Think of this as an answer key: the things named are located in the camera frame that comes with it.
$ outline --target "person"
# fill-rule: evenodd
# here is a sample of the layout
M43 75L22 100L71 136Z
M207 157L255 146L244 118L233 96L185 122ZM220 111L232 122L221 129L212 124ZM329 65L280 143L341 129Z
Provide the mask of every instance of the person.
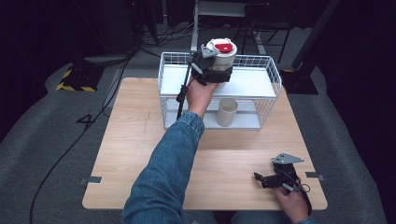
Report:
M122 223L189 223L185 217L191 217L194 212L183 211L185 190L195 152L205 130L205 111L217 86L217 83L203 86L196 80L191 82L187 91L188 110L168 128L154 148L148 165L134 182L122 211ZM292 223L315 223L307 214L308 208L301 193L286 195L282 189L274 189L274 193ZM236 219L256 217L244 215L243 212L235 214ZM261 221L265 219L260 214L258 218ZM211 223L216 223L213 216Z

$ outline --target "light wood tabletop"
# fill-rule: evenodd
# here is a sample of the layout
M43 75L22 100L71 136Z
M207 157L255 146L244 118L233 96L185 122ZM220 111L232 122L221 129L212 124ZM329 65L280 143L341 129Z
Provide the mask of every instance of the light wood tabletop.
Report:
M156 78L127 77L107 124L83 205L89 209L122 209L131 186L147 165L165 133ZM260 130L206 130L199 144L185 209L280 210L271 189L263 189L253 173L274 175L271 159L281 152L303 158L294 163L315 210L327 201L285 92L281 92Z

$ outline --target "wire basket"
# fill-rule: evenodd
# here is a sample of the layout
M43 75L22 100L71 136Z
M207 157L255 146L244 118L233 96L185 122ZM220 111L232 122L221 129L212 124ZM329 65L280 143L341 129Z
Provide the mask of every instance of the wire basket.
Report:
M158 89L163 112L163 127L169 128L177 119L179 103L176 97L184 83L189 53L164 52L158 74ZM212 101L205 112L207 129L252 129L262 127L282 90L282 81L274 60L269 56L236 55L230 82L213 93ZM219 101L233 98L238 109L232 125L219 126L216 115ZM183 111L188 108L187 101Z

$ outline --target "red lid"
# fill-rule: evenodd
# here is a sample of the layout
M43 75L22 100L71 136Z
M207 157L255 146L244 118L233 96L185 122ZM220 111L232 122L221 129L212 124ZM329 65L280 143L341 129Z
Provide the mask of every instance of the red lid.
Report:
M231 43L216 44L215 48L218 49L221 53L228 53L233 50L233 45Z

